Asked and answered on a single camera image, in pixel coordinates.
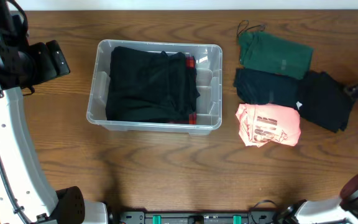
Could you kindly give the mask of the large black garment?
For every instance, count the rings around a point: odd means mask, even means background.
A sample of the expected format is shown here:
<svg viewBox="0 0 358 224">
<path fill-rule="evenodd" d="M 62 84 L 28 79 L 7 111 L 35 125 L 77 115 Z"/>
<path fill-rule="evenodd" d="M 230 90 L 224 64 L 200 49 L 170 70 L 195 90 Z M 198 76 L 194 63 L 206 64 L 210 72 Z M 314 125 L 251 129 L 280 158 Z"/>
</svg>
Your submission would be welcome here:
<svg viewBox="0 0 358 224">
<path fill-rule="evenodd" d="M 171 123 L 169 54 L 116 47 L 111 53 L 106 103 L 110 121 Z"/>
</svg>

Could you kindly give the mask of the red plaid garment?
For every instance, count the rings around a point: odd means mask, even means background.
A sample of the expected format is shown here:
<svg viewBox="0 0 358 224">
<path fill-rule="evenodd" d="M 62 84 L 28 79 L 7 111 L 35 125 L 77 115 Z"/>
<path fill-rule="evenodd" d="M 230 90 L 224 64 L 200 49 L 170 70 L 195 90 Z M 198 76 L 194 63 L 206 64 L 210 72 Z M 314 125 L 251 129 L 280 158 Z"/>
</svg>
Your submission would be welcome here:
<svg viewBox="0 0 358 224">
<path fill-rule="evenodd" d="M 169 56 L 169 93 L 175 115 L 171 123 L 196 124 L 196 100 L 200 96 L 196 88 L 196 69 L 193 57 L 183 53 Z"/>
</svg>

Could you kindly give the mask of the clear plastic storage bin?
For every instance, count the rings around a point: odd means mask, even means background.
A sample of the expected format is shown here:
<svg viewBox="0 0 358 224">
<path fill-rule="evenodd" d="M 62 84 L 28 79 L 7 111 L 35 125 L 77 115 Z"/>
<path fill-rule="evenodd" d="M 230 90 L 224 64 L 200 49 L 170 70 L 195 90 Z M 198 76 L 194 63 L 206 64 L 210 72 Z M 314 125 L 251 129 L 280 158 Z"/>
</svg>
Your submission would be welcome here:
<svg viewBox="0 0 358 224">
<path fill-rule="evenodd" d="M 111 52 L 116 47 L 169 55 L 183 52 L 196 59 L 196 87 L 200 97 L 196 102 L 195 124 L 142 123 L 108 121 L 106 103 L 111 81 Z M 110 131 L 159 131 L 208 135 L 222 123 L 223 50 L 216 44 L 184 44 L 169 42 L 143 42 L 130 40 L 102 40 L 98 44 L 96 61 L 89 94 L 86 119 Z"/>
</svg>

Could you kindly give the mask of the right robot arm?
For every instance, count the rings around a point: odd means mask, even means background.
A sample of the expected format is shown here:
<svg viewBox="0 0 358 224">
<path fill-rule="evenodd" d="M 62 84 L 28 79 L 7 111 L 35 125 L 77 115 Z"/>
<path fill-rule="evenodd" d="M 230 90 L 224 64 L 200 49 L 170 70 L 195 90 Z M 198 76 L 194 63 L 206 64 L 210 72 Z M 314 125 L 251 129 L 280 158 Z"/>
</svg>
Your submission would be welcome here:
<svg viewBox="0 0 358 224">
<path fill-rule="evenodd" d="M 358 99 L 358 84 L 345 92 Z M 274 223 L 358 223 L 358 174 L 341 190 L 337 198 L 323 201 L 303 200 L 287 207 L 273 218 Z"/>
</svg>

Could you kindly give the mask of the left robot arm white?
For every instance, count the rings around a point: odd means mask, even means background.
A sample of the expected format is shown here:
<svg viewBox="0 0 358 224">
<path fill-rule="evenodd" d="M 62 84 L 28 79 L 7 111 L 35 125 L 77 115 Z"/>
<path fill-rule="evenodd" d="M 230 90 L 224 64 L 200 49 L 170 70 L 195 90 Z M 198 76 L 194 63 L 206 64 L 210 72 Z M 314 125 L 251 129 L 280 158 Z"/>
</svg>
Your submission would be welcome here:
<svg viewBox="0 0 358 224">
<path fill-rule="evenodd" d="M 59 44 L 29 44 L 23 9 L 0 0 L 0 222 L 107 223 L 102 202 L 88 202 L 81 190 L 55 190 L 41 169 L 24 113 L 24 89 L 68 75 Z"/>
</svg>

